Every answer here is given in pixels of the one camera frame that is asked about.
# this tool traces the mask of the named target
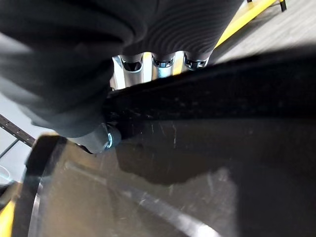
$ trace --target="gray floor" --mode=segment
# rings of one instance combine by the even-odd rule
[[[286,0],[265,10],[216,49],[211,60],[222,62],[285,47],[316,43],[316,0]]]

